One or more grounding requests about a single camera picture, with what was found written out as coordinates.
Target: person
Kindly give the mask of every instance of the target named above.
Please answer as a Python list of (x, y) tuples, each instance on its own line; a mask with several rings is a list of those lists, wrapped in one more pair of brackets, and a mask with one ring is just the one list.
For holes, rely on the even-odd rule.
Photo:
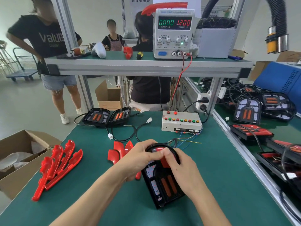
[(97, 225), (102, 214), (122, 185), (134, 180), (136, 174), (152, 160), (165, 156), (182, 191), (195, 205), (204, 226), (231, 226), (212, 193), (202, 179), (196, 163), (179, 148), (175, 148), (181, 164), (178, 164), (168, 148), (159, 152), (145, 152), (156, 143), (146, 140), (137, 143), (128, 154), (101, 175), (92, 186), (50, 226)]
[[(112, 19), (109, 19), (107, 21), (107, 28), (110, 34), (102, 40), (103, 46), (107, 46), (109, 51), (121, 51), (124, 44), (122, 42), (122, 36), (116, 33), (116, 22)], [(117, 76), (114, 76), (114, 79), (117, 87), (120, 87)]]
[[(142, 15), (138, 12), (135, 17), (135, 28), (141, 38), (141, 43), (133, 47), (133, 51), (153, 51), (153, 15)], [(171, 77), (140, 77), (127, 76), (133, 80), (130, 87), (131, 101), (143, 104), (158, 104), (157, 110), (162, 110), (160, 104), (170, 101)]]
[[(55, 16), (51, 0), (31, 0), (34, 11), (30, 15), (21, 16), (19, 20), (8, 29), (6, 37), (15, 45), (35, 55), (39, 61), (38, 66), (43, 66), (41, 78), (43, 85), (51, 91), (52, 100), (61, 114), (63, 124), (69, 123), (65, 113), (63, 88), (67, 87), (78, 115), (83, 114), (81, 109), (80, 94), (74, 75), (50, 76), (46, 67), (45, 58), (67, 53), (66, 45), (58, 20)], [(78, 45), (82, 43), (81, 37), (76, 33)]]

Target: control box with buttons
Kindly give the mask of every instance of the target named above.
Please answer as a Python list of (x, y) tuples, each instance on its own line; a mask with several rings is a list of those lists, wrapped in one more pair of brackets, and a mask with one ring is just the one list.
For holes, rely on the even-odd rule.
[(153, 53), (156, 59), (188, 58), (197, 26), (195, 10), (156, 9), (153, 21)]
[(199, 133), (203, 128), (197, 113), (163, 111), (162, 131)]

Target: hand cart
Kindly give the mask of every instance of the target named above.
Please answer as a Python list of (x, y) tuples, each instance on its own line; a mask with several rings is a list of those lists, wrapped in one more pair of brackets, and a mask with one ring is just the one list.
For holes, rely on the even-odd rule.
[[(21, 63), (27, 63), (27, 64), (28, 63), (35, 63), (35, 64), (37, 64), (35, 57), (33, 55), (32, 56), (16, 55), (16, 53), (15, 53), (16, 49), (22, 49), (22, 48), (14, 48), (13, 49), (13, 54), (14, 54), (14, 56), (16, 58), (16, 61), (19, 64), (21, 69), (7, 75), (6, 77), (11, 78), (14, 82), (17, 81), (16, 78), (24, 78), (25, 81), (29, 81), (29, 80), (33, 81), (33, 75), (38, 72), (37, 68), (24, 68), (21, 65)], [(25, 59), (27, 59), (27, 60), (30, 59), (31, 60), (31, 59), (33, 59), (33, 61), (20, 61), (20, 59), (22, 59), (22, 60), (25, 60)]]

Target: black and yellow object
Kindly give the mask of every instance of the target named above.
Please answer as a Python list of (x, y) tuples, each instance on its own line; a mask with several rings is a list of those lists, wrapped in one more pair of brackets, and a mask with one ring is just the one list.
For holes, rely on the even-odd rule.
[(143, 52), (142, 51), (138, 52), (138, 54), (136, 56), (137, 60), (141, 60), (142, 57), (143, 57)]
[(267, 52), (276, 53), (277, 51), (277, 36), (276, 36), (276, 26), (269, 27), (268, 36), (266, 37)]

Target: denim shorts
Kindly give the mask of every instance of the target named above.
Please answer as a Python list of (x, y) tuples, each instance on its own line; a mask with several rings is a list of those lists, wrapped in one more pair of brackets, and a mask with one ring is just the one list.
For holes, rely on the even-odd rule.
[(65, 86), (75, 86), (77, 85), (76, 78), (74, 75), (66, 76), (50, 76), (41, 74), (41, 78), (44, 87), (48, 90), (61, 90)]

